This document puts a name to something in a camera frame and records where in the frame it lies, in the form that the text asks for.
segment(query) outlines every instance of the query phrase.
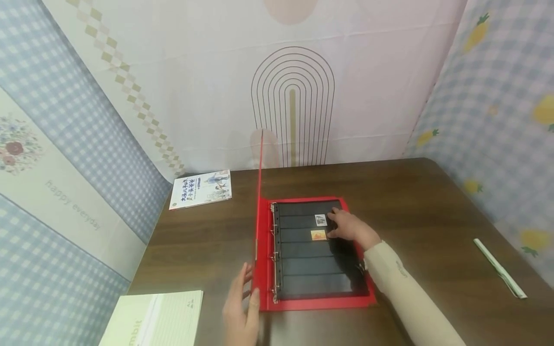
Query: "pen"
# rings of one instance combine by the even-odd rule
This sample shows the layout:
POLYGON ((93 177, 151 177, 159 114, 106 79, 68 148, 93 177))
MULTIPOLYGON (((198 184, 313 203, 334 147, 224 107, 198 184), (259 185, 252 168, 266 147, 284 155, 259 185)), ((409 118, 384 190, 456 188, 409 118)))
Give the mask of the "pen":
POLYGON ((498 263, 496 258, 489 252, 489 250, 483 245, 483 243, 475 238, 473 242, 477 245, 479 250, 485 255, 485 257, 489 260, 489 262, 493 265, 494 269, 498 272, 498 275, 504 280, 510 291, 514 296, 516 296, 519 299, 525 299, 527 298, 527 295, 525 292, 519 287, 519 285, 514 281, 514 279, 508 274, 508 272, 498 263))

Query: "floral print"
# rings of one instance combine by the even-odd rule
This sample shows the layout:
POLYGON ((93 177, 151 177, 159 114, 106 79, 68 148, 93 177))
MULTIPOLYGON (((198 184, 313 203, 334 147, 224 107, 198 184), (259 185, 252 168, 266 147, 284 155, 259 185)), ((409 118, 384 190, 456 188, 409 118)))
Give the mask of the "floral print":
POLYGON ((43 154, 43 148, 26 122, 11 114, 0 117, 0 172, 17 175, 31 169, 43 154))
POLYGON ((19 142, 10 142, 6 144, 6 150, 12 155, 19 155, 23 152, 23 146, 19 142))

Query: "book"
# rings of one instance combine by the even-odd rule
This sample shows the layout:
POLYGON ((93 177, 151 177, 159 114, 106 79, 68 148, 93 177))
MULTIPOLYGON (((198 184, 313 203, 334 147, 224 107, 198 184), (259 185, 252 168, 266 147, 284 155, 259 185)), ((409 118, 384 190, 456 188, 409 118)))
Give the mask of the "book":
POLYGON ((175 179, 170 210, 219 202, 232 197, 230 170, 175 179))
POLYGON ((121 296, 100 346, 193 346, 202 296, 202 291, 121 296))

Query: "pineapple print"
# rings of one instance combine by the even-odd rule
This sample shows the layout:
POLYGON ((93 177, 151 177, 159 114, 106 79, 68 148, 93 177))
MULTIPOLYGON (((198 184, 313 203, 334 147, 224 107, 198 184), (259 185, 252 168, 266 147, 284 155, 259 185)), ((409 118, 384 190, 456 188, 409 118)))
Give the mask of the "pineapple print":
POLYGON ((489 110, 487 110, 487 114, 490 116, 495 116, 498 114, 498 105, 491 105, 489 107, 489 110))
POLYGON ((486 32, 489 30, 489 22, 487 22, 487 19, 489 19, 488 13, 485 13, 484 16, 479 17, 477 25, 473 28, 473 31, 469 34, 468 41, 465 43, 464 53, 472 50, 473 47, 478 45, 483 38, 485 38, 486 32))
POLYGON ((533 120, 554 132, 554 94, 545 95, 533 110, 533 120))
POLYGON ((429 140, 431 138, 435 137, 438 134, 439 134, 439 129, 438 128, 435 128, 434 130, 422 133, 421 136, 419 136, 418 139, 417 139, 417 146, 420 147, 420 146, 426 144, 427 142, 429 142, 429 140))
POLYGON ((552 235, 547 231, 539 229, 524 229, 520 233, 520 240, 523 246, 521 249, 526 254, 533 257, 538 256, 538 252, 544 250, 550 245, 552 235))
POLYGON ((483 192, 483 185, 477 180, 468 179, 464 181, 464 189, 471 195, 483 192))

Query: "fabric wall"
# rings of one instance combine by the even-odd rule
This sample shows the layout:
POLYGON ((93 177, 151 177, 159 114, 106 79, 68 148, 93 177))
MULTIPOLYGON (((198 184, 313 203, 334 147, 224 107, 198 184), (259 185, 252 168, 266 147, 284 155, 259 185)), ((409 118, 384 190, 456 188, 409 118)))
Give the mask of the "fabric wall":
POLYGON ((398 158, 466 0, 44 0, 166 179, 398 158))
POLYGON ((98 344, 170 190, 38 0, 0 1, 0 344, 98 344))
POLYGON ((405 156, 438 162, 554 286, 552 13, 468 2, 405 156))

